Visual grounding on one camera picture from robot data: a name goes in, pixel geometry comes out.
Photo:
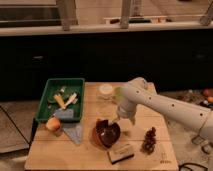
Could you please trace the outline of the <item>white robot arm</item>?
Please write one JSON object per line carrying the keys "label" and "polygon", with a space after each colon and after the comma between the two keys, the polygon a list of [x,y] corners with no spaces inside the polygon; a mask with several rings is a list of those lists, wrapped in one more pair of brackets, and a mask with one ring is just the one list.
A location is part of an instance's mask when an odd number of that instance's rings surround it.
{"label": "white robot arm", "polygon": [[213,110],[151,93],[147,81],[142,77],[128,81],[121,87],[117,115],[125,119],[134,118],[138,104],[181,123],[213,143]]}

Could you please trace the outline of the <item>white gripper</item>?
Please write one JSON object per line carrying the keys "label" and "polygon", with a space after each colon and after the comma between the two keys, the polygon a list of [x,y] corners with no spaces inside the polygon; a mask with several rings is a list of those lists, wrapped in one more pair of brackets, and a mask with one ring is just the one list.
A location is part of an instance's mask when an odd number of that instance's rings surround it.
{"label": "white gripper", "polygon": [[136,108],[137,108],[137,105],[135,103],[131,102],[130,100],[126,98],[123,98],[118,104],[117,115],[120,118],[130,119],[132,125],[135,125]]}

